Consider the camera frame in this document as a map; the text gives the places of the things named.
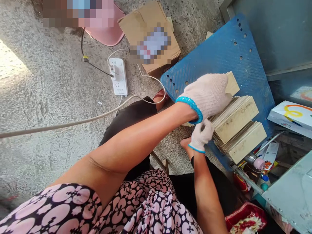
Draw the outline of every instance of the red cloth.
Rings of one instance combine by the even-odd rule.
[[[225,217],[225,222],[229,233],[242,233],[246,228],[262,230],[267,224],[267,219],[261,208],[246,202],[240,209]]]

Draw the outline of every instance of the electrical socket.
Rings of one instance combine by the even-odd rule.
[[[113,89],[115,95],[128,95],[128,85],[124,61],[121,58],[110,58],[110,72],[114,76],[112,77]]]

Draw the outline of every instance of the black cable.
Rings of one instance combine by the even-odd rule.
[[[84,54],[84,50],[83,50],[83,42],[84,42],[84,34],[85,33],[85,28],[84,28],[84,30],[83,30],[83,32],[82,32],[82,37],[81,37],[81,53],[82,53],[82,56],[84,56],[85,54]]]
[[[84,30],[83,30],[83,32],[82,32],[82,37],[81,37],[81,53],[82,53],[82,56],[83,56],[83,58],[84,58],[84,62],[89,63],[92,67],[94,67],[94,68],[98,69],[99,71],[101,71],[101,72],[105,73],[106,75],[109,75],[110,77],[114,77],[113,75],[108,74],[108,73],[106,73],[105,71],[102,71],[102,70],[101,70],[101,69],[99,69],[97,66],[95,66],[95,65],[93,65],[92,63],[90,63],[90,62],[89,62],[89,59],[88,59],[88,57],[87,57],[87,56],[85,56],[85,54],[84,54],[84,50],[83,50],[84,33],[85,33],[85,28],[84,28]]]

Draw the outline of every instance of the white cable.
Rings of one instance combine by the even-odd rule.
[[[121,101],[122,101],[122,100],[123,100],[123,96],[121,96],[120,101],[119,101],[119,103],[118,103],[118,106],[117,106],[117,107],[119,107],[119,106],[120,106],[120,104],[121,104]]]
[[[107,59],[107,64],[109,65],[108,63],[108,60],[109,58],[116,52],[118,51],[127,51],[127,50],[124,50],[124,49],[119,49],[119,50],[116,50],[115,52],[113,52]],[[107,113],[104,113],[102,115],[98,115],[96,117],[93,117],[93,118],[90,118],[90,119],[86,119],[86,120],[81,120],[81,121],[77,121],[77,122],[71,122],[71,123],[66,123],[66,124],[60,124],[60,125],[56,125],[56,126],[49,126],[49,127],[42,127],[42,128],[34,128],[34,129],[27,129],[27,130],[21,130],[21,131],[15,131],[15,132],[7,132],[7,133],[0,133],[0,139],[1,138],[6,138],[6,137],[12,137],[12,136],[20,136],[20,135],[25,135],[25,134],[31,134],[31,133],[37,133],[37,132],[45,132],[45,131],[50,131],[50,130],[55,130],[55,129],[60,129],[60,128],[66,128],[66,127],[71,127],[71,126],[75,126],[75,125],[79,125],[79,124],[84,124],[84,123],[88,123],[88,122],[91,122],[91,121],[94,121],[94,120],[98,120],[100,118],[103,118],[109,114],[112,114],[114,113],[115,111],[118,111],[120,108],[122,108],[125,104],[127,104],[132,98],[135,98],[135,97],[138,97],[139,99],[143,100],[144,102],[147,102],[147,103],[150,103],[150,104],[158,104],[158,103],[161,103],[165,97],[166,97],[166,89],[164,87],[164,85],[162,84],[162,82],[158,79],[156,79],[155,77],[153,76],[149,76],[149,75],[143,75],[142,74],[142,71],[139,67],[139,64],[137,64],[137,67],[139,68],[139,71],[141,73],[141,75],[143,77],[150,77],[150,78],[153,78],[154,80],[158,81],[163,90],[164,90],[164,96],[162,98],[161,101],[159,102],[149,102],[149,101],[146,101],[144,100],[143,98],[139,97],[138,95],[133,95],[131,96],[130,98],[128,98],[123,104],[121,104],[120,106],[116,107],[115,109],[107,112]]]
[[[128,50],[124,50],[124,49],[119,49],[119,50],[116,50],[116,51],[112,52],[112,53],[108,56],[108,58],[107,58],[107,60],[106,60],[108,66],[110,66],[110,64],[108,63],[108,61],[110,60],[111,56],[112,56],[113,54],[119,52],[119,51],[126,51],[126,52],[128,52]]]

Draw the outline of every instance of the power cord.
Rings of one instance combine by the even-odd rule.
[[[108,60],[110,59],[110,57],[111,57],[113,54],[115,54],[116,52],[119,52],[119,51],[126,51],[126,52],[128,52],[128,51],[125,50],[125,49],[119,49],[119,50],[114,51],[114,52],[107,58],[107,64],[108,64],[108,65],[110,65],[110,64],[108,63]],[[82,40],[81,40],[81,52],[82,52],[82,54],[83,54],[84,61],[85,61],[85,59],[87,59],[87,61],[85,61],[85,62],[88,62],[89,64],[91,64],[91,63],[89,62],[89,60],[88,60],[88,57],[85,56],[85,55],[84,55],[84,52],[83,52],[83,36],[82,36]],[[121,101],[122,101],[122,99],[121,99],[120,102],[119,102],[119,105],[118,105],[115,109],[113,109],[113,110],[111,110],[111,111],[109,111],[109,112],[107,112],[107,113],[104,113],[104,114],[102,114],[102,115],[98,115],[98,116],[96,116],[96,117],[90,118],[90,119],[81,120],[81,121],[77,121],[77,122],[66,123],[66,124],[60,124],[60,125],[56,125],[56,126],[49,126],[49,127],[27,129],[27,130],[15,131],[15,132],[0,133],[0,139],[1,139],[1,138],[6,138],[6,137],[12,137],[12,136],[20,136],[20,135],[25,135],[25,134],[31,134],[31,133],[45,132],[45,131],[50,131],[50,130],[55,130],[55,129],[60,129],[60,128],[66,128],[66,127],[71,127],[71,126],[75,126],[75,125],[79,125],[79,124],[88,123],[88,122],[91,122],[91,121],[94,121],[94,120],[98,120],[98,119],[101,119],[101,118],[103,118],[103,117],[105,117],[105,116],[107,116],[107,115],[109,115],[109,114],[112,114],[112,113],[118,111],[120,108],[122,108],[124,105],[126,105],[131,99],[137,98],[137,97],[138,97],[139,99],[143,100],[144,102],[147,102],[147,103],[150,103],[150,104],[158,104],[158,103],[161,103],[161,102],[165,99],[165,97],[166,97],[166,89],[165,89],[164,85],[162,84],[162,82],[161,82],[160,80],[158,80],[157,78],[155,78],[155,77],[153,77],[153,76],[143,75],[143,73],[142,73],[142,71],[141,71],[141,69],[140,69],[139,64],[137,64],[137,67],[139,68],[139,71],[140,71],[140,73],[141,73],[141,76],[143,76],[143,77],[150,77],[150,78],[156,80],[157,82],[159,82],[159,83],[161,84],[162,88],[164,89],[164,96],[163,96],[162,100],[160,100],[159,102],[149,102],[149,101],[144,100],[143,98],[141,98],[141,97],[138,96],[138,95],[133,95],[133,96],[129,97],[129,98],[128,98],[124,103],[122,103],[122,104],[121,104]]]
[[[123,100],[123,96],[121,96],[120,101],[119,101],[119,103],[118,103],[118,106],[117,106],[117,107],[119,107],[119,106],[120,106],[120,104],[121,104],[121,101],[122,101],[122,100]]]
[[[112,74],[108,74],[108,73],[106,73],[105,71],[102,71],[102,70],[99,69],[97,66],[95,66],[95,65],[93,65],[92,63],[89,62],[89,57],[88,57],[88,56],[85,56],[85,54],[84,54],[84,49],[83,49],[83,42],[84,42],[84,35],[85,35],[84,33],[85,33],[85,28],[84,28],[84,30],[83,30],[83,32],[82,32],[82,36],[81,36],[81,53],[82,53],[82,56],[83,56],[83,58],[84,58],[84,62],[89,63],[92,67],[94,67],[94,68],[100,70],[101,72],[105,73],[106,75],[109,75],[110,77],[114,77]]]

